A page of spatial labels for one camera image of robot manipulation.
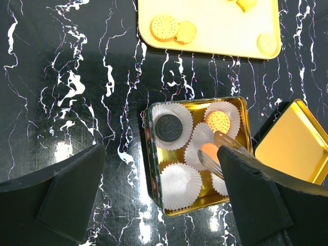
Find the large patterned sandwich cookie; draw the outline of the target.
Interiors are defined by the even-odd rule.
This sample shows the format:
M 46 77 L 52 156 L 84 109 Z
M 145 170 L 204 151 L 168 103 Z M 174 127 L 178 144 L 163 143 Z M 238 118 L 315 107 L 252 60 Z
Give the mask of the large patterned sandwich cookie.
M 206 123 L 213 130 L 213 132 L 220 131 L 225 134 L 228 133 L 231 121 L 229 116 L 223 111 L 212 111 L 206 116 Z

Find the plain round orange cookie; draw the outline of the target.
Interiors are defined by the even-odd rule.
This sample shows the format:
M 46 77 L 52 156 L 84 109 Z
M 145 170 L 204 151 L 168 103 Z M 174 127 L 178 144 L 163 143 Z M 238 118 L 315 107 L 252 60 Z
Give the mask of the plain round orange cookie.
M 205 143 L 201 146 L 201 150 L 205 152 L 209 157 L 211 157 L 217 164 L 219 164 L 217 157 L 218 147 L 214 143 Z

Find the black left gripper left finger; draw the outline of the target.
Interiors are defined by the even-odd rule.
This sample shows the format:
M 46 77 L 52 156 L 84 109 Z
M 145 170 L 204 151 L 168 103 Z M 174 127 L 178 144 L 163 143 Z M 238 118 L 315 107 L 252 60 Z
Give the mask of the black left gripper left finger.
M 106 157 L 93 145 L 61 162 L 1 183 L 1 245 L 79 245 Z

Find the black chocolate sandwich cookie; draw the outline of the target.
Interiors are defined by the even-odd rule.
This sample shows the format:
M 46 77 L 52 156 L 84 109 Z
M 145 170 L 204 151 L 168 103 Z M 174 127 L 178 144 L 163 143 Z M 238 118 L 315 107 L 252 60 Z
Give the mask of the black chocolate sandwich cookie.
M 183 131 L 182 122 L 172 114 L 162 115 L 155 124 L 155 133 L 157 137 L 165 142 L 174 142 L 178 140 Z

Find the metal tong finger of the right gripper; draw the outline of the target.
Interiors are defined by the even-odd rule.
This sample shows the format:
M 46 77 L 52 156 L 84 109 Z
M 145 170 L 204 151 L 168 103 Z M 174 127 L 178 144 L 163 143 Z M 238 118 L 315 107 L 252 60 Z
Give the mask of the metal tong finger of the right gripper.
M 240 159 L 246 162 L 256 161 L 256 158 L 239 142 L 221 131 L 214 133 L 214 140 L 219 148 L 218 158 L 223 159 Z

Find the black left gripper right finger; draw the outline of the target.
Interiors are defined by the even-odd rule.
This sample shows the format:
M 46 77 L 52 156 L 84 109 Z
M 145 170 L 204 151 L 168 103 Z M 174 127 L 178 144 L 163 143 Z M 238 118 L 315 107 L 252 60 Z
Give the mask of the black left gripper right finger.
M 222 146 L 217 153 L 242 245 L 327 245 L 327 188 Z

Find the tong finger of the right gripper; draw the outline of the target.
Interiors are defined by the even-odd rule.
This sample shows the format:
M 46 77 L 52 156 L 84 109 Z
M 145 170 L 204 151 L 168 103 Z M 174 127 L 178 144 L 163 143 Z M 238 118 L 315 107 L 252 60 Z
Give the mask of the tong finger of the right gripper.
M 208 169 L 211 173 L 223 179 L 223 173 L 221 170 L 221 166 L 215 160 L 213 160 L 209 155 L 207 155 L 204 151 L 198 150 L 198 159 L 206 169 Z

